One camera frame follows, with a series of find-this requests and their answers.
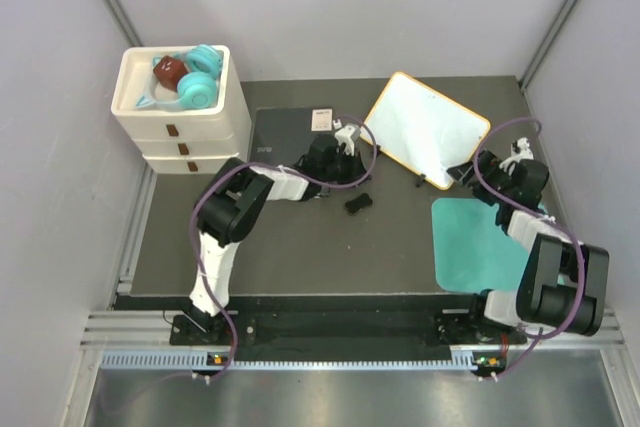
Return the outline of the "yellow heart eraser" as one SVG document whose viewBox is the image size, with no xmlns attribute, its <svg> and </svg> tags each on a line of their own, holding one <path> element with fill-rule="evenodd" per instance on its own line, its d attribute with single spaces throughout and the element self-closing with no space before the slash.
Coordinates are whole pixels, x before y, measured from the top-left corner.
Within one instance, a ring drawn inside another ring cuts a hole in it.
<svg viewBox="0 0 640 427">
<path fill-rule="evenodd" d="M 344 208 L 349 215 L 353 216 L 372 205 L 373 199 L 371 196 L 368 193 L 361 193 L 357 197 L 347 201 L 344 204 Z"/>
</svg>

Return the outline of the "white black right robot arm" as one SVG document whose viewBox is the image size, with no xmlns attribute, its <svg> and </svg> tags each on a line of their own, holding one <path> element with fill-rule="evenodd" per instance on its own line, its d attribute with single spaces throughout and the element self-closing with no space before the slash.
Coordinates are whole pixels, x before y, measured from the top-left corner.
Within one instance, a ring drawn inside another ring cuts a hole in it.
<svg viewBox="0 0 640 427">
<path fill-rule="evenodd" d="M 594 335 L 604 316 L 609 253 L 573 242 L 543 212 L 540 202 L 550 177 L 546 164 L 529 154 L 502 160 L 483 150 L 447 173 L 481 202 L 496 205 L 495 224 L 528 254 L 517 290 L 480 294 L 484 308 L 467 317 L 469 335 L 487 343 L 504 326 Z"/>
</svg>

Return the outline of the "yellow framed whiteboard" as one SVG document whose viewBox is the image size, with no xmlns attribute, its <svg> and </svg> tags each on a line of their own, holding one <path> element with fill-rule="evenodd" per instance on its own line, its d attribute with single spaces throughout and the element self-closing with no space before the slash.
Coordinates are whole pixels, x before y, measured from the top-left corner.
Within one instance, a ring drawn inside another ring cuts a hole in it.
<svg viewBox="0 0 640 427">
<path fill-rule="evenodd" d="M 468 162 L 490 121 L 404 72 L 394 73 L 374 103 L 361 139 L 434 187 L 446 191 L 451 167 Z"/>
</svg>

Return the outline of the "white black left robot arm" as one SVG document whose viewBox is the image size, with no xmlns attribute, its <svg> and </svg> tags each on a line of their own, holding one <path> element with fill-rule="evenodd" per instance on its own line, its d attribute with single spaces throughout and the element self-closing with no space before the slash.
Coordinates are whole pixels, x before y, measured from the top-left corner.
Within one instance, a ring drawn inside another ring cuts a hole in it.
<svg viewBox="0 0 640 427">
<path fill-rule="evenodd" d="M 304 202 L 331 189 L 355 187 L 370 176 L 356 147 L 360 129 L 353 124 L 319 134 L 307 153 L 291 166 L 228 160 L 196 201 L 189 231 L 197 274 L 186 317 L 205 343 L 226 334 L 222 315 L 229 302 L 229 282 L 240 243 L 269 201 Z"/>
</svg>

